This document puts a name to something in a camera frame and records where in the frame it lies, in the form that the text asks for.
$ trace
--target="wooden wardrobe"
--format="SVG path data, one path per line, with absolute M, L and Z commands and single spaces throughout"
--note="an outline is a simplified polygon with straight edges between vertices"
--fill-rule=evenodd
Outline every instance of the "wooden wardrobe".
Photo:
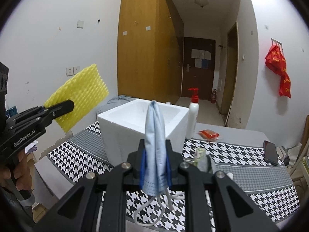
M 172 0 L 121 0 L 119 95 L 176 103 L 182 60 L 183 21 Z

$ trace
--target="red cloth with yellow text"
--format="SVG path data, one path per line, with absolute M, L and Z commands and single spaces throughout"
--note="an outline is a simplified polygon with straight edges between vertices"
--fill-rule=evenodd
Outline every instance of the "red cloth with yellow text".
M 265 59 L 266 66 L 281 77 L 279 95 L 291 98 L 291 81 L 289 75 L 286 73 L 286 61 L 280 47 L 274 44 Z

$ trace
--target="doorway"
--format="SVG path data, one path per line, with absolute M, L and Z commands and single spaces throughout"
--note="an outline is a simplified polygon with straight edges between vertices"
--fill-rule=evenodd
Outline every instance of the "doorway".
M 227 125 L 231 105 L 234 97 L 238 66 L 238 29 L 237 23 L 228 32 L 227 71 L 223 91 L 220 113 Z
M 215 40 L 184 38 L 182 97 L 192 96 L 189 88 L 199 88 L 199 98 L 210 100 L 214 82 L 215 55 Z

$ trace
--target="electrical socket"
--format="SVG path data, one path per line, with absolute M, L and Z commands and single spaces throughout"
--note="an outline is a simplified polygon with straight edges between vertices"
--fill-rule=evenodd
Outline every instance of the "electrical socket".
M 73 67 L 73 74 L 76 75 L 80 71 L 79 66 Z
M 66 69 L 66 76 L 68 77 L 68 76 L 73 76 L 74 75 L 74 73 L 73 73 L 73 67 L 68 67 L 67 69 Z

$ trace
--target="phone screen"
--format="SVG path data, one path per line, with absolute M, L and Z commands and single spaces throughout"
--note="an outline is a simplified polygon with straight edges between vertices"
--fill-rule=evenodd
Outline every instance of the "phone screen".
M 278 165 L 278 156 L 276 151 L 276 145 L 270 143 L 269 141 L 264 141 L 264 159 L 266 162 L 271 163 L 272 165 Z

